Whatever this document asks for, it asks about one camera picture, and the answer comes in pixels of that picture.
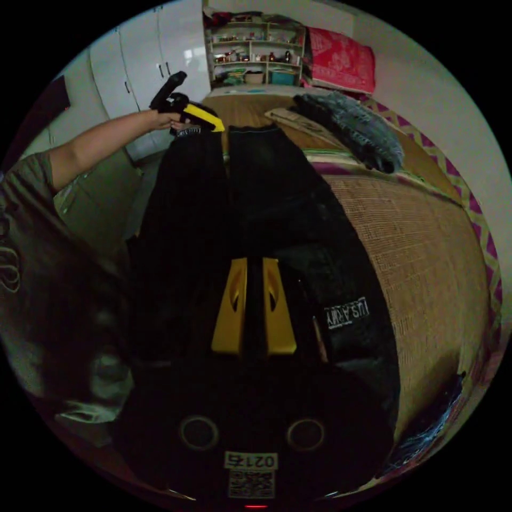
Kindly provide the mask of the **person's left hand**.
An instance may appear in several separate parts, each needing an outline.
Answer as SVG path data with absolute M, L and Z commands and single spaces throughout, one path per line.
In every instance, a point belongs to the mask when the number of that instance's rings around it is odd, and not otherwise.
M 174 132 L 181 132 L 190 127 L 190 123 L 181 121 L 181 114 L 172 113 L 159 113 L 157 110 L 149 111 L 149 132 L 171 130 Z

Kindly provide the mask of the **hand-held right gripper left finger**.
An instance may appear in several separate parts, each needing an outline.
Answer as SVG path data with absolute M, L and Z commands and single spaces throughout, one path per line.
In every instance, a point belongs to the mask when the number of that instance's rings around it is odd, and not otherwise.
M 229 356 L 242 354 L 247 290 L 247 259 L 231 261 L 213 331 L 211 350 Z

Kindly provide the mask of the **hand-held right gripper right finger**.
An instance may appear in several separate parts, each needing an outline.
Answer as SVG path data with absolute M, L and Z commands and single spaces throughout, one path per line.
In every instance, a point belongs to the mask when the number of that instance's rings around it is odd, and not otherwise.
M 262 259 L 263 310 L 268 356 L 292 356 L 297 342 L 290 319 L 278 260 Z

